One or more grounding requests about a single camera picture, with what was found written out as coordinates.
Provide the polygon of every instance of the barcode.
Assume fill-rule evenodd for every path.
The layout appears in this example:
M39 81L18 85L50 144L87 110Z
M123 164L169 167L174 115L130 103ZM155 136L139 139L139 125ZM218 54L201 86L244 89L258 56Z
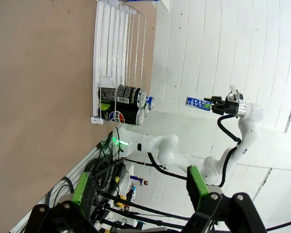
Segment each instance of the barcode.
M127 98L121 98L121 97L118 97L118 98L117 98L117 101L118 101L118 102L121 102L121 103L129 103L129 99L127 99Z

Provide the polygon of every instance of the wire rack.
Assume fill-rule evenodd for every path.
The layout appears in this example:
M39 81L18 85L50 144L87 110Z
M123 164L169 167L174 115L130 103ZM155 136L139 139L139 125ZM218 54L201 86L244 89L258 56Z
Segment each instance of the wire rack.
M102 119L100 87L142 86L146 17L120 0L97 2L93 55L93 116L91 123Z

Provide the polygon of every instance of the black can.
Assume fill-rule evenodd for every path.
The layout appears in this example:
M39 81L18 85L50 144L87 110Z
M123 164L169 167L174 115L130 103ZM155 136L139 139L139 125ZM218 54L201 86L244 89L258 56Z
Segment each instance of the black can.
M100 90L101 100L117 101L120 104L134 105L138 108L143 108L146 103L146 91L142 88L119 85L116 91L116 98L115 88L101 87L98 90L99 98Z
M98 116L105 120L113 120L130 125L141 125L145 118L145 109L117 104L115 111L114 102L102 102L101 116L100 107L98 108Z

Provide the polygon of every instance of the green led light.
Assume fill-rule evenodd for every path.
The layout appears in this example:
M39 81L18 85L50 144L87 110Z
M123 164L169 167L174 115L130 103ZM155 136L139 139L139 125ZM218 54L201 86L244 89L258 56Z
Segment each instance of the green led light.
M123 144L123 145L126 145L126 146L129 145L127 142L123 142L123 141L121 141L121 140L117 140L115 137L114 137L112 140L113 140L113 142L116 141L116 145L118 144L118 142L120 142L120 144Z

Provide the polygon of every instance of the white wire rack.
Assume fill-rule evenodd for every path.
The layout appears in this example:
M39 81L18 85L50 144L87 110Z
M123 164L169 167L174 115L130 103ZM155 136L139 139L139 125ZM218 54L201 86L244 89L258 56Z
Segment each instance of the white wire rack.
M142 86L146 17L121 0L97 2L93 55L93 116L103 124L100 87Z

